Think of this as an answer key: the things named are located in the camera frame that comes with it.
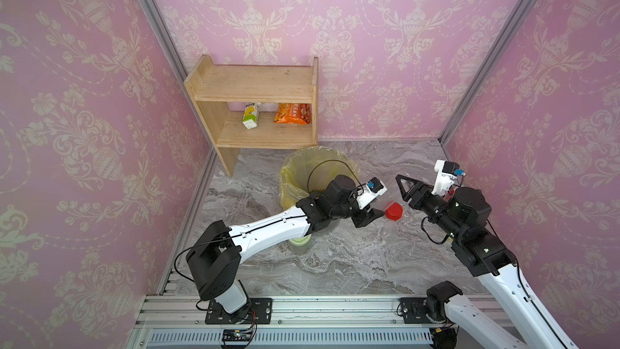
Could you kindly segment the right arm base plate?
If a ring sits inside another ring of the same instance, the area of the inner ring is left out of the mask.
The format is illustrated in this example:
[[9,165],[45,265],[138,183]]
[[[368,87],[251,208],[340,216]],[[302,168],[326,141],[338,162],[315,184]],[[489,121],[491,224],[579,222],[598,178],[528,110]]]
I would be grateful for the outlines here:
[[398,301],[397,315],[405,324],[450,325],[453,321],[447,317],[447,301],[431,297],[402,297]]

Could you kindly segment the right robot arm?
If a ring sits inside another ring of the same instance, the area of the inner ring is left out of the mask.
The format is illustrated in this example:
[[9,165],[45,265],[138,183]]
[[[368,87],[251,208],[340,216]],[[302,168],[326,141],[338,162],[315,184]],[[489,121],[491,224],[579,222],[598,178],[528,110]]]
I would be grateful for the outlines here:
[[444,200],[420,180],[402,174],[396,180],[403,201],[452,240],[457,259],[493,295],[521,337],[516,339],[479,311],[449,282],[427,292],[432,319],[455,323],[485,348],[577,346],[535,294],[516,255],[487,227],[492,208],[481,190],[459,187]]

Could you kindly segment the jar with green lid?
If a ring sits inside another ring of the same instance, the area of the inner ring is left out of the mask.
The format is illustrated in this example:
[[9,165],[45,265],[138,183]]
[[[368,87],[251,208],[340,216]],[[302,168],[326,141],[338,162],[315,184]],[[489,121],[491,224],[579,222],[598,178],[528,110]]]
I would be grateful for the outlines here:
[[289,249],[294,255],[306,254],[312,245],[312,240],[311,235],[290,239],[288,241]]

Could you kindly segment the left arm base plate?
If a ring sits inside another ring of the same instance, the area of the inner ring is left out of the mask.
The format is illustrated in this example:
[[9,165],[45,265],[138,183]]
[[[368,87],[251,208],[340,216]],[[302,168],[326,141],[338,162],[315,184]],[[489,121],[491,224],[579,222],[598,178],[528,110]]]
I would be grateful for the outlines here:
[[272,310],[273,299],[269,297],[251,297],[242,308],[234,313],[228,313],[220,303],[213,300],[208,305],[204,322],[206,325],[237,325],[242,323],[269,325]]

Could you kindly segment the red jar lid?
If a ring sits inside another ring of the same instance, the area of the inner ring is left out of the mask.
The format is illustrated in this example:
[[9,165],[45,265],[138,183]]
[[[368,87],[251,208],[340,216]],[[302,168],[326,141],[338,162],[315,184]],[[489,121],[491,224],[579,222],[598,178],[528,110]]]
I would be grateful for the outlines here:
[[400,221],[403,216],[403,212],[404,210],[402,206],[399,203],[394,202],[385,209],[385,216],[391,221]]

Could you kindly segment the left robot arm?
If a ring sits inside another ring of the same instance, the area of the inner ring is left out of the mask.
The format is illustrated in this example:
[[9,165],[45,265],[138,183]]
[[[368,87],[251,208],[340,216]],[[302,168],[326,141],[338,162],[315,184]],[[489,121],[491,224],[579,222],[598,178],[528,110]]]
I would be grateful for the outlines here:
[[211,223],[186,254],[200,300],[215,302],[230,315],[246,312],[251,301],[237,280],[242,263],[282,242],[323,230],[332,221],[349,218],[357,228],[368,226],[384,216],[385,212],[371,203],[386,192],[376,177],[358,184],[339,174],[324,190],[310,193],[272,217],[241,226]]

